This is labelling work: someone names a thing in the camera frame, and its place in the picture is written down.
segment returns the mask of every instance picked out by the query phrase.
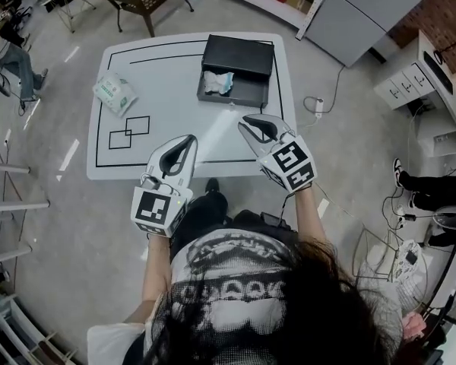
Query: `keyboard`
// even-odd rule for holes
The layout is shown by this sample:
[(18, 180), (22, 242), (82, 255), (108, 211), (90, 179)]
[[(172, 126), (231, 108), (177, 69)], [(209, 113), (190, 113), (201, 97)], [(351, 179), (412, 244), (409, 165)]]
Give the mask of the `keyboard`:
[(426, 61), (426, 64), (431, 68), (431, 70), (434, 72), (437, 78), (442, 82), (444, 88), (446, 88), (446, 90), (450, 94), (453, 94), (453, 83), (451, 82), (451, 80), (449, 80), (449, 77), (446, 75), (446, 73), (443, 72), (441, 67), (434, 60), (434, 58), (428, 54), (428, 52), (424, 52), (424, 61)]

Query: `pink cloth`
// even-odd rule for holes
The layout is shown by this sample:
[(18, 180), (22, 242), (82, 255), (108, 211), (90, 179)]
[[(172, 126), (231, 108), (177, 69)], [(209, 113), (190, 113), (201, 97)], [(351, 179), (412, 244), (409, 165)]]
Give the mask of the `pink cloth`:
[(419, 313), (408, 313), (402, 319), (404, 326), (404, 340), (411, 341), (416, 337), (423, 337), (423, 330), (426, 328), (426, 322)]

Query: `white sleeve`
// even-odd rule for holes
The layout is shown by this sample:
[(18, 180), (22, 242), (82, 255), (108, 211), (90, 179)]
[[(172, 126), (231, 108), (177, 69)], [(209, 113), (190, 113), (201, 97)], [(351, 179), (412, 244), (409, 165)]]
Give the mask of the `white sleeve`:
[(88, 330), (88, 365), (122, 365), (134, 340), (145, 330), (141, 323), (97, 325)]

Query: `refrigerator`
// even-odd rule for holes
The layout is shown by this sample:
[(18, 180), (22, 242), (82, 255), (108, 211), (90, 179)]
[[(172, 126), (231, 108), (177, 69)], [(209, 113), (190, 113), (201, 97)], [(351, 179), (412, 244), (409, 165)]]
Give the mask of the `refrigerator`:
[(421, 0), (324, 0), (306, 36), (351, 66)]

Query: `black device on desk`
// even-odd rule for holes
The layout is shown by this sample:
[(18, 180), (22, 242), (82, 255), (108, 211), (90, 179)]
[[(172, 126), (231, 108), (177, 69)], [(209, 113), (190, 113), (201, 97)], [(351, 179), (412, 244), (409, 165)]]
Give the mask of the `black device on desk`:
[(434, 58), (431, 57), (428, 52), (424, 52), (424, 61), (431, 68), (437, 78), (442, 82), (444, 88), (448, 90), (450, 94), (453, 94), (453, 83), (449, 80), (449, 77), (444, 73), (441, 67), (434, 61)]
[[(256, 40), (210, 35), (201, 60), (198, 99), (214, 103), (264, 108), (274, 64), (274, 45)], [(225, 94), (205, 92), (204, 72), (233, 73), (233, 86)]]

